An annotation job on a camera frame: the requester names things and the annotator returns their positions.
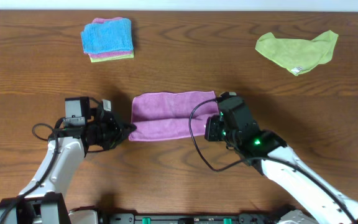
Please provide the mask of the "purple microfibre cloth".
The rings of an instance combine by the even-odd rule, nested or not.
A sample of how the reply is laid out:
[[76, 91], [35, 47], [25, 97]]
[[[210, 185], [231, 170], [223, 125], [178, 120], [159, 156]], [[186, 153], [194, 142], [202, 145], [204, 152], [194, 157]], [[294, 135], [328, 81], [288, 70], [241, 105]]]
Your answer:
[[167, 141], [194, 136], [205, 132], [206, 121], [219, 113], [211, 101], [193, 109], [200, 103], [215, 99], [213, 91], [188, 91], [183, 93], [144, 93], [132, 101], [131, 122], [136, 130], [130, 141]]

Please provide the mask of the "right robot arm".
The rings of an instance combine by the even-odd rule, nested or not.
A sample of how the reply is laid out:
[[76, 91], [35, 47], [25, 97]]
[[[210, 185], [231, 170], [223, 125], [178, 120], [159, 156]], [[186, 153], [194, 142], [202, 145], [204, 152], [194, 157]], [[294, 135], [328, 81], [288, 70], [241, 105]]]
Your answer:
[[284, 188], [318, 223], [358, 223], [358, 201], [326, 182], [274, 132], [256, 123], [238, 130], [220, 114], [208, 118], [205, 138], [226, 141], [243, 163]]

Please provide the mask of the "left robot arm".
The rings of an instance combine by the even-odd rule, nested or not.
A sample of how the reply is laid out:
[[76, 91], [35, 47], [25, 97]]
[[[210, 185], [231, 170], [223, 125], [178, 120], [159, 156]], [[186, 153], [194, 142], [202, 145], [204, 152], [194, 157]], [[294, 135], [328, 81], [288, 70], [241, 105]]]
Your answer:
[[36, 219], [71, 223], [64, 196], [90, 146], [114, 149], [135, 129], [134, 124], [101, 108], [91, 108], [84, 116], [60, 118], [50, 128], [47, 153], [32, 180], [18, 196], [1, 200], [0, 223], [33, 223]]

